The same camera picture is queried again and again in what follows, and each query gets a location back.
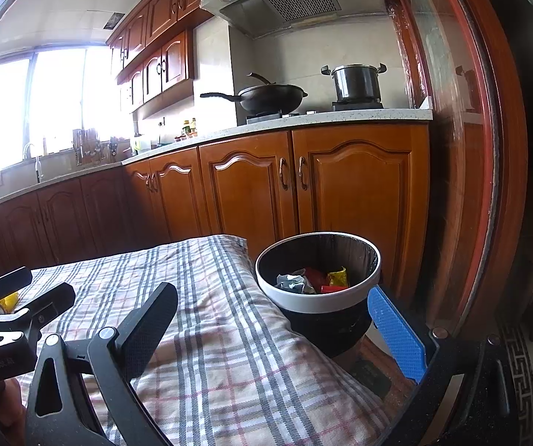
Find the ceiling vent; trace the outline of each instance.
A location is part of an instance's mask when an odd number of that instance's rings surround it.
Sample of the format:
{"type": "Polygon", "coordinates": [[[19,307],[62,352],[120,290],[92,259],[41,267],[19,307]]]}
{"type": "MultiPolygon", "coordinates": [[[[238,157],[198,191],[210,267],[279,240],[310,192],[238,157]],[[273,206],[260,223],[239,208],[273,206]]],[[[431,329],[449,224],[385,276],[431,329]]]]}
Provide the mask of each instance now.
{"type": "Polygon", "coordinates": [[[122,20],[125,13],[114,12],[107,23],[105,23],[104,30],[113,30],[118,25],[118,22],[122,20]]]}
{"type": "Polygon", "coordinates": [[[285,22],[330,14],[341,10],[337,0],[263,0],[285,22]]]}

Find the checkered blanket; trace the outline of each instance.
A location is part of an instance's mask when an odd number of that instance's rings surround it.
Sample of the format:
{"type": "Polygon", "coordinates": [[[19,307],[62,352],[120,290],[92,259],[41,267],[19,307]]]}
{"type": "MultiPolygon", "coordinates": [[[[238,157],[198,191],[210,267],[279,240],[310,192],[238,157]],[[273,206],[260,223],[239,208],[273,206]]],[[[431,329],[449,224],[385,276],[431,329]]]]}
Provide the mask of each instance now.
{"type": "MultiPolygon", "coordinates": [[[[175,445],[365,445],[388,424],[374,394],[291,331],[258,288],[241,238],[190,239],[34,271],[20,304],[63,281],[74,287],[75,305],[44,337],[89,338],[117,326],[162,281],[178,289],[176,317],[132,381],[175,445]]],[[[20,380],[24,399],[31,378],[20,380]]],[[[124,444],[95,380],[86,384],[107,437],[124,444]]]]}

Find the hand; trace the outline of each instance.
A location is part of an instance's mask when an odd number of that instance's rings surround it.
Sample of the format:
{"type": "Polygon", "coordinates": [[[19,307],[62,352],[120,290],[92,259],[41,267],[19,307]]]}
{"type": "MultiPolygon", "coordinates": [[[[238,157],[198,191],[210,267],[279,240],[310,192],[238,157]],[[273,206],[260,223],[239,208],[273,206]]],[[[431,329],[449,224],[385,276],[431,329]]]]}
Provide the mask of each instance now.
{"type": "Polygon", "coordinates": [[[21,402],[21,387],[16,379],[7,379],[3,396],[0,399],[0,424],[3,433],[13,446],[25,444],[25,417],[27,410],[21,402]]]}

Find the wok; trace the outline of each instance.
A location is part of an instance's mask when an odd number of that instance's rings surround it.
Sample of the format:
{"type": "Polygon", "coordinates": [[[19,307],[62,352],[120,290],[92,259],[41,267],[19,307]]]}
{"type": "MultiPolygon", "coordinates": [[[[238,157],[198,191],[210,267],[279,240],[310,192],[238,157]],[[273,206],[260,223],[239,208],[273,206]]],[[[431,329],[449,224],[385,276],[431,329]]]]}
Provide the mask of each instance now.
{"type": "Polygon", "coordinates": [[[200,94],[200,97],[220,97],[230,102],[239,102],[252,115],[289,114],[300,106],[307,94],[301,87],[288,84],[274,84],[259,74],[252,72],[248,77],[254,77],[265,85],[257,85],[243,89],[236,96],[229,96],[220,92],[200,94]]]}

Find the countertop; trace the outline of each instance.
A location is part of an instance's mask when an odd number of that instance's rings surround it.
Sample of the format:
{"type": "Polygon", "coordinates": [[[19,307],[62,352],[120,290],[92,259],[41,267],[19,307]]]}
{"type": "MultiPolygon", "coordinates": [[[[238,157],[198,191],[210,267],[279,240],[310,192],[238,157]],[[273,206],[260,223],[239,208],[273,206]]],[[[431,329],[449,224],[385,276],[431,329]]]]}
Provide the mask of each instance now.
{"type": "Polygon", "coordinates": [[[220,141],[222,139],[234,138],[243,136],[255,132],[266,132],[268,130],[281,130],[295,127],[303,127],[318,124],[330,124],[337,125],[342,124],[355,124],[363,121],[371,120],[374,123],[385,120],[399,120],[402,123],[420,123],[421,121],[429,121],[433,118],[433,111],[429,109],[370,109],[370,110],[342,110],[336,112],[320,112],[316,114],[304,114],[300,116],[284,117],[282,119],[267,120],[265,122],[258,122],[255,124],[248,124],[239,127],[230,127],[229,129],[218,130],[217,132],[211,132],[205,135],[200,135],[191,139],[186,139],[180,142],[174,142],[173,144],[164,145],[157,149],[150,150],[138,156],[126,159],[122,162],[106,164],[95,168],[87,168],[80,171],[58,176],[48,181],[29,186],[28,188],[15,191],[14,193],[7,194],[0,198],[0,204],[5,201],[9,201],[13,198],[21,196],[31,191],[36,191],[52,184],[57,184],[62,181],[72,180],[92,172],[104,171],[107,169],[117,168],[119,166],[125,166],[137,161],[152,158],[164,153],[173,152],[178,149],[184,149],[186,147],[194,147],[196,145],[205,144],[212,141],[220,141]]]}

